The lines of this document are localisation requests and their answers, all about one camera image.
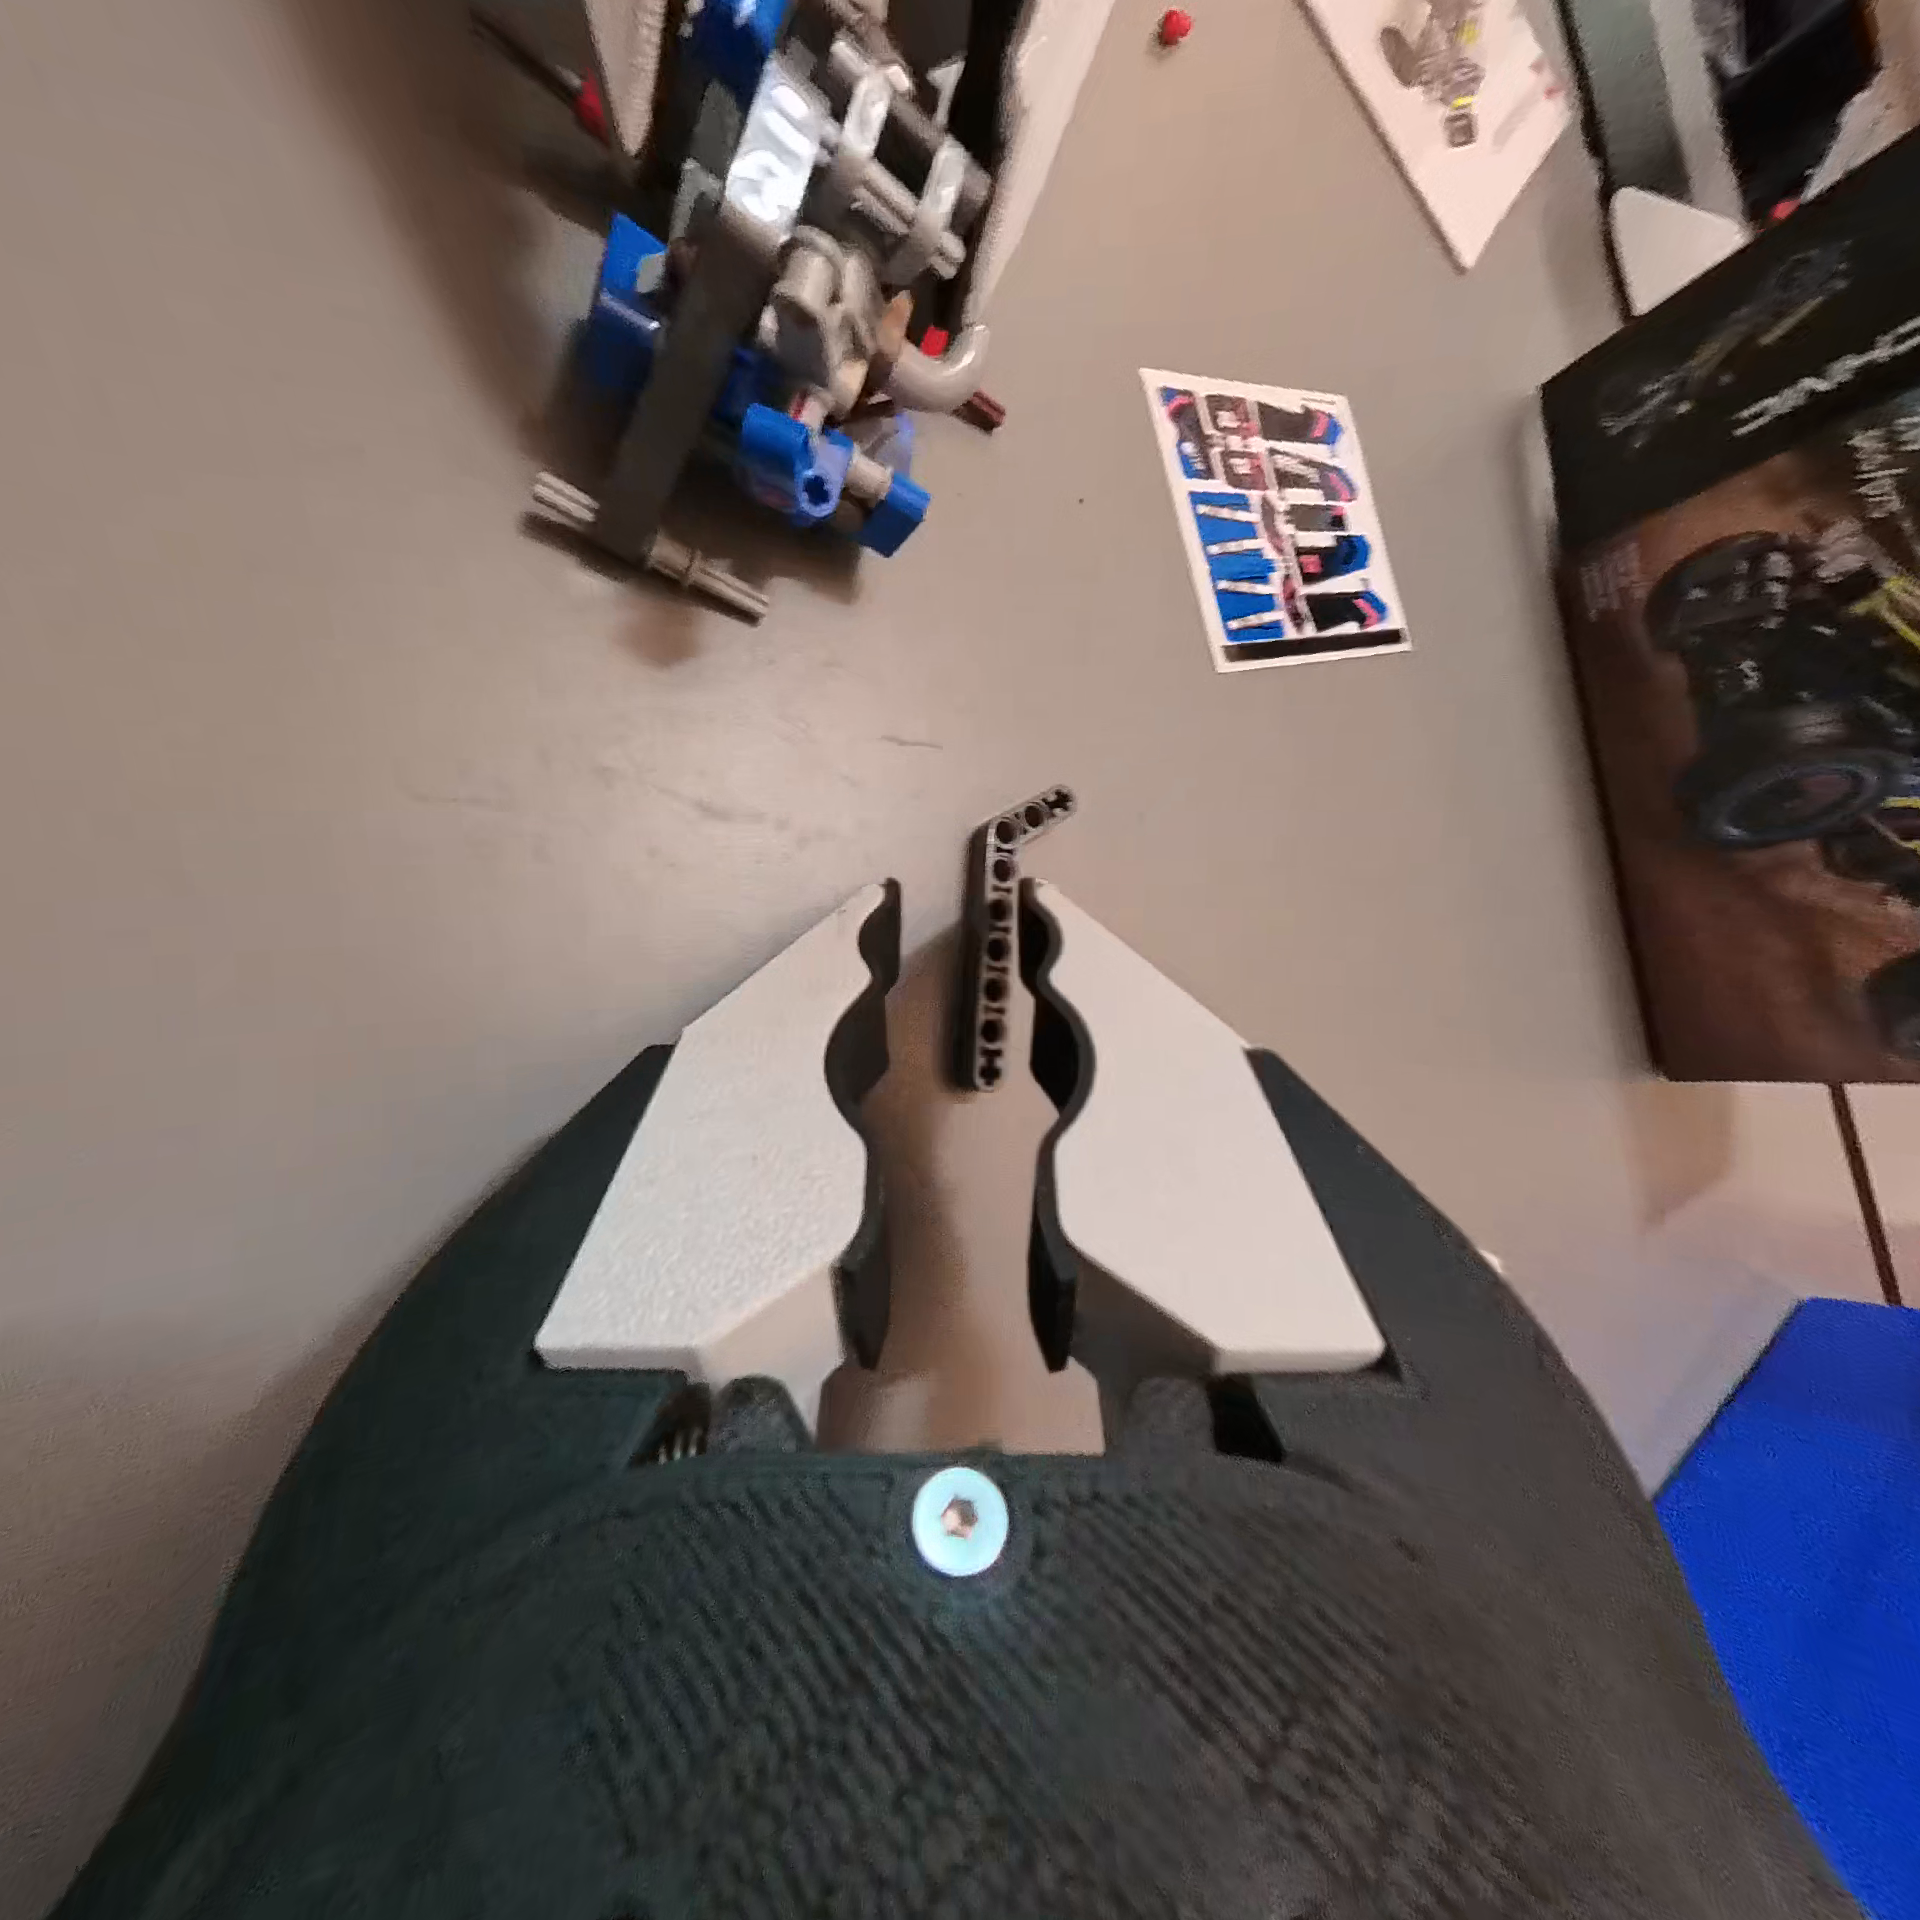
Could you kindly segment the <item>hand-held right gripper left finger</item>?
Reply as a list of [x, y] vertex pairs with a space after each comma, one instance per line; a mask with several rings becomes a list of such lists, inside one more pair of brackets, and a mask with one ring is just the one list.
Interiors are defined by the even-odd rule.
[[875, 1370], [892, 1317], [883, 1166], [900, 882], [859, 887], [671, 1048], [537, 1334], [556, 1372]]

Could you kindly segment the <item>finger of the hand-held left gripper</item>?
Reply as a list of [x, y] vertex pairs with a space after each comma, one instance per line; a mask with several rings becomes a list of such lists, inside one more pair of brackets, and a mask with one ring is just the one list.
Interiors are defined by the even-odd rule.
[[585, 2], [609, 133], [626, 158], [644, 154], [669, 54], [669, 2]]
[[973, 3], [973, 20], [986, 24], [993, 10], [1006, 20], [1005, 49], [985, 63], [969, 60], [967, 67], [969, 80], [979, 71], [986, 86], [990, 139], [979, 162], [993, 176], [993, 191], [973, 243], [964, 324], [990, 318], [999, 282], [1044, 198], [1114, 3]]

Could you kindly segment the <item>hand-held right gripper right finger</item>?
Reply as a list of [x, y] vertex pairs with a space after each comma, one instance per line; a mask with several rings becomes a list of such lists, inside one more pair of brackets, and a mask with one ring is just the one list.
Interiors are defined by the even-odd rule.
[[1021, 886], [1036, 1156], [1027, 1305], [1095, 1378], [1356, 1374], [1384, 1335], [1250, 1042], [1050, 879]]

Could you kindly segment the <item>grey blue lego chassis assembly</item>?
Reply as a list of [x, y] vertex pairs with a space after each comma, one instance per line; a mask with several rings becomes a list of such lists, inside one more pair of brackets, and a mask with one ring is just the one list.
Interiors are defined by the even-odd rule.
[[895, 556], [925, 524], [914, 419], [980, 406], [964, 322], [990, 195], [988, 86], [1006, 18], [975, 3], [669, 3], [640, 155], [614, 143], [597, 56], [538, 49], [502, 3], [470, 31], [611, 159], [611, 207], [574, 379], [611, 437], [589, 488], [532, 511], [576, 548], [760, 622], [766, 592], [669, 528], [720, 467], [797, 533]]

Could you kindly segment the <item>dark grey angled lego beam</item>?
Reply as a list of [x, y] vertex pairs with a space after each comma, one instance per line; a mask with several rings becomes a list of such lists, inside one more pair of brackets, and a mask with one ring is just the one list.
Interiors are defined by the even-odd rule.
[[1074, 790], [1053, 783], [973, 828], [950, 1001], [948, 1082], [956, 1092], [994, 1092], [1005, 1083], [1023, 853], [1077, 809]]

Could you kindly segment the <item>closed lego instruction booklet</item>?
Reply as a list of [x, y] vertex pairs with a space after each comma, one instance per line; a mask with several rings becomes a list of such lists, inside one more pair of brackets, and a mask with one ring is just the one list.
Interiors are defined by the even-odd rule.
[[1522, 2], [1304, 2], [1452, 266], [1469, 274], [1574, 125]]

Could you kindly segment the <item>lego set box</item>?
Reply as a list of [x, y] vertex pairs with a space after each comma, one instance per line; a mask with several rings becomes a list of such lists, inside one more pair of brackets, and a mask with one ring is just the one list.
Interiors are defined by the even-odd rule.
[[1540, 401], [1653, 1068], [1917, 1083], [1917, 133]]

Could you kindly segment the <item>blue pink sticker sheet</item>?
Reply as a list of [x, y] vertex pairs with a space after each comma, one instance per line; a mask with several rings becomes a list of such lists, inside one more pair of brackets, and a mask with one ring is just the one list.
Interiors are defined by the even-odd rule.
[[1351, 395], [1154, 366], [1139, 381], [1215, 671], [1405, 655]]

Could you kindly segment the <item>dark flat panel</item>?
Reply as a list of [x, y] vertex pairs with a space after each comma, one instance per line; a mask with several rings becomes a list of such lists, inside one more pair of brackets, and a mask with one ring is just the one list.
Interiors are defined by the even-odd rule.
[[1555, 2], [1598, 200], [1637, 188], [1747, 223], [1693, 2]]

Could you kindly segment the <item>grey oval stand foot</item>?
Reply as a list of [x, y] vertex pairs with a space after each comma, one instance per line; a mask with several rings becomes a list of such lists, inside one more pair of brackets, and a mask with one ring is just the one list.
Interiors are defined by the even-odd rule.
[[1752, 239], [1741, 218], [1637, 186], [1608, 195], [1605, 233], [1627, 320], [1658, 307]]

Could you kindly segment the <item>blue storage bin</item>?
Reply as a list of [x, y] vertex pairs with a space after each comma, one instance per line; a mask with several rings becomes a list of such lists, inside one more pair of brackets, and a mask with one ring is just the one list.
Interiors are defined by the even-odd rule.
[[1741, 1713], [1878, 1917], [1918, 1914], [1918, 1312], [1807, 1300], [1657, 1511]]

